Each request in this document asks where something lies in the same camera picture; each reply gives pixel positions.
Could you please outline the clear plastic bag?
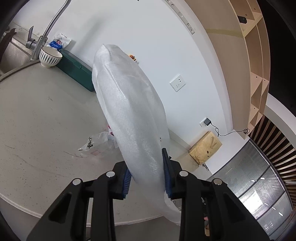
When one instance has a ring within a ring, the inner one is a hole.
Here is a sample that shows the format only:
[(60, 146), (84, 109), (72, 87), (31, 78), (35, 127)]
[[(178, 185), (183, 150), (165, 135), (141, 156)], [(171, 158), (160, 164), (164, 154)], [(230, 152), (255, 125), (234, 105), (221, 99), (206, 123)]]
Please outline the clear plastic bag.
[(88, 156), (102, 157), (118, 149), (114, 135), (110, 132), (101, 132), (90, 136), (87, 143), (79, 148), (78, 151)]

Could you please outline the white foam packing sheet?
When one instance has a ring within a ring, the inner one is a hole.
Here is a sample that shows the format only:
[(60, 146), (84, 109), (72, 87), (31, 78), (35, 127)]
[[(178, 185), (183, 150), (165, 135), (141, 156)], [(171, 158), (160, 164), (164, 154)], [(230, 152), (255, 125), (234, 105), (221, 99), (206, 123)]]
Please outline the white foam packing sheet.
[(162, 149), (170, 149), (166, 113), (149, 78), (117, 45), (102, 45), (92, 82), (133, 180), (151, 206), (180, 225), (181, 211), (165, 187)]

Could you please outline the chrome kitchen faucet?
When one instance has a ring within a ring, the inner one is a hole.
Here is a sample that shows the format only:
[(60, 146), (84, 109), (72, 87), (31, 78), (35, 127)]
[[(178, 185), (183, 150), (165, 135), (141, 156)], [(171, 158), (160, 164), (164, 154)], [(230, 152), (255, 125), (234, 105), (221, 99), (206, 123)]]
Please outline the chrome kitchen faucet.
[(35, 61), (39, 59), (39, 54), (41, 52), (42, 47), (45, 46), (47, 40), (48, 40), (48, 34), (50, 33), (51, 29), (57, 22), (57, 20), (60, 18), (62, 13), (67, 9), (69, 4), (71, 3), (71, 0), (66, 0), (65, 3), (62, 5), (62, 7), (58, 10), (58, 12), (55, 14), (55, 16), (52, 18), (50, 23), (48, 24), (48, 27), (44, 31), (43, 35), (39, 37), (39, 39), (36, 41), (35, 39), (32, 38), (32, 33), (33, 33), (33, 26), (29, 29), (28, 33), (28, 39), (26, 42), (26, 48), (32, 50), (32, 54), (30, 56), (31, 61)]

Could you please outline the black power adapter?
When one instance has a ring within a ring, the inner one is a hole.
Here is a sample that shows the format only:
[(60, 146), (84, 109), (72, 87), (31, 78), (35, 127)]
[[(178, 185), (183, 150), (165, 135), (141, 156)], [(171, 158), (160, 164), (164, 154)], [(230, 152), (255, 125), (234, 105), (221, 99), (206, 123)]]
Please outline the black power adapter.
[(209, 118), (206, 118), (203, 123), (206, 125), (206, 126), (209, 126), (212, 122)]

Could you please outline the dark green storage box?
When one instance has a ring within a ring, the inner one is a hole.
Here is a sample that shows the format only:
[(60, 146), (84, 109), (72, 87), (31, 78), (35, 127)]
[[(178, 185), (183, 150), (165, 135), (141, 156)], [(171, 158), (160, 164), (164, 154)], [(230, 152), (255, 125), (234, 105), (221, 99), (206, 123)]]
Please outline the dark green storage box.
[(61, 49), (63, 55), (57, 67), (84, 88), (93, 92), (92, 68), (67, 50)]

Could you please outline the orange chopsticks bundle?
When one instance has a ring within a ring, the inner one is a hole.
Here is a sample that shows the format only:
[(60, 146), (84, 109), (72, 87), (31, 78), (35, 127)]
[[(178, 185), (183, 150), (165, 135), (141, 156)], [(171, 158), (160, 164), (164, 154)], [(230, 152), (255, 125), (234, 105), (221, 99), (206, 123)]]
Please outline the orange chopsticks bundle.
[(130, 57), (135, 63), (138, 63), (137, 58), (136, 58), (134, 55), (130, 54), (129, 57)]

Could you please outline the striped ceramic bowl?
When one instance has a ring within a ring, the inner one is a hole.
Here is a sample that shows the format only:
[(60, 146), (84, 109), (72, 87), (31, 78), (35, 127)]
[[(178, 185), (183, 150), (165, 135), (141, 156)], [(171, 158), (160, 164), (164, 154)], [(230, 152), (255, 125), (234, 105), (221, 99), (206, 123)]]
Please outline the striped ceramic bowl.
[(56, 66), (62, 59), (63, 55), (54, 48), (44, 46), (41, 48), (39, 60), (44, 68)]

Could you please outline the small blue white packet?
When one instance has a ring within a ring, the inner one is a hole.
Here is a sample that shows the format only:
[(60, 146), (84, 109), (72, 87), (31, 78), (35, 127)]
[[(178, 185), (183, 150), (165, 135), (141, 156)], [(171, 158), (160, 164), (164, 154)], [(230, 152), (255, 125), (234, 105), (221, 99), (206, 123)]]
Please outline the small blue white packet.
[(58, 51), (65, 49), (71, 42), (71, 39), (62, 33), (57, 33), (54, 39), (47, 45), (47, 47), (54, 48)]

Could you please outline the white wall socket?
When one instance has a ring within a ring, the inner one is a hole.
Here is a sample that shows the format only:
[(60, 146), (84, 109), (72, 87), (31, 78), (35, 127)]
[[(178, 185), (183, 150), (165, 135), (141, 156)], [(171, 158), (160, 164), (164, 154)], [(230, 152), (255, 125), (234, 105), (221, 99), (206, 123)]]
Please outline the white wall socket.
[(175, 92), (178, 92), (186, 85), (186, 82), (184, 81), (182, 75), (178, 75), (175, 79), (170, 81), (170, 85), (175, 90)]

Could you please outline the wooden wall shelf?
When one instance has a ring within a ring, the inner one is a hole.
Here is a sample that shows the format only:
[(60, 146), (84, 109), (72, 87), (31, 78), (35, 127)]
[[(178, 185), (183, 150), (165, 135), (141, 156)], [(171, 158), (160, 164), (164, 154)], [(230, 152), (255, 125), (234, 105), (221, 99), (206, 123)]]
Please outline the wooden wall shelf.
[(257, 1), (231, 1), (239, 18), (250, 70), (250, 112), (248, 129), (263, 119), (270, 78), (270, 48), (263, 14)]

